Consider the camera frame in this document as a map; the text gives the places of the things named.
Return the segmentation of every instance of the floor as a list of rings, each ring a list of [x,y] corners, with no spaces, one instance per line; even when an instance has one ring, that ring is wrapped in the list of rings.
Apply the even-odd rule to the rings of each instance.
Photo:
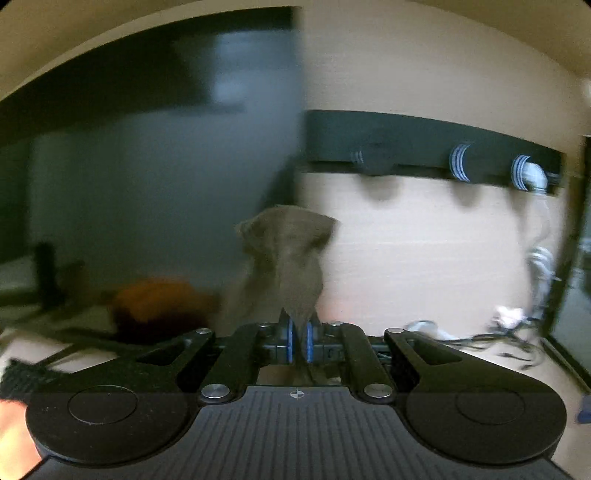
[[[9,316],[17,318],[24,313],[25,310],[23,309],[0,309],[0,314],[4,318]],[[95,328],[102,330],[112,328],[106,310],[101,307],[89,309],[84,315],[69,322],[69,326],[75,324],[92,324]],[[10,330],[5,331],[0,336],[0,344],[4,344],[4,350],[0,355],[0,372],[4,371],[9,358],[37,362],[64,348],[63,344],[56,341],[41,338],[30,333],[19,332],[16,335],[15,332],[11,332]],[[515,369],[519,367],[517,361],[499,357],[498,353],[500,351],[502,351],[502,346],[496,346],[485,352],[479,352],[478,356],[507,368]],[[64,359],[56,368],[72,372],[91,367],[92,365],[105,362],[112,358],[113,354],[109,352],[87,350]],[[589,452],[591,452],[591,424],[579,425],[575,422],[582,399],[580,388],[550,358],[546,358],[541,365],[525,373],[555,389],[566,405],[568,424],[553,460],[574,479],[591,480],[591,458],[589,456]]]
[[[591,297],[580,287],[566,291],[552,336],[582,367],[591,369]]]

